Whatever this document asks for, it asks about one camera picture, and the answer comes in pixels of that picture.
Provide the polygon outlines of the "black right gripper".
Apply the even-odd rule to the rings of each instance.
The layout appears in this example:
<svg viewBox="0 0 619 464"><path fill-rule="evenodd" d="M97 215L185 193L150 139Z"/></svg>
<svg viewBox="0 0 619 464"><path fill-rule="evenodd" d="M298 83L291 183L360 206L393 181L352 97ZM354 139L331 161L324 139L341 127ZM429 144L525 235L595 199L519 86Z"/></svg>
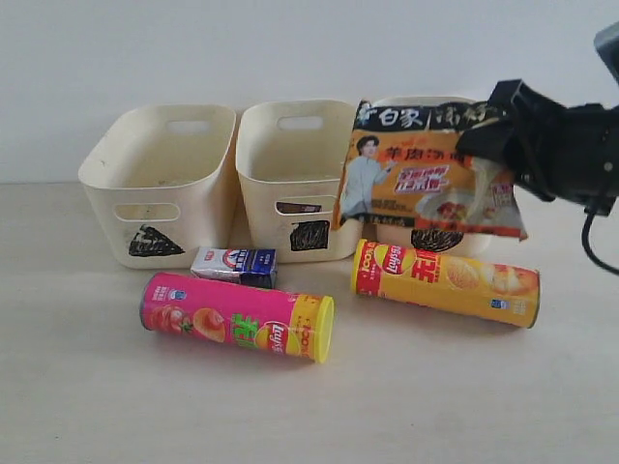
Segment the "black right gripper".
<svg viewBox="0 0 619 464"><path fill-rule="evenodd" d="M617 107L566 107L522 79L499 81L488 103L510 116L465 130L459 153L517 169L518 186L544 202L561 198L610 214L618 199Z"/></svg>

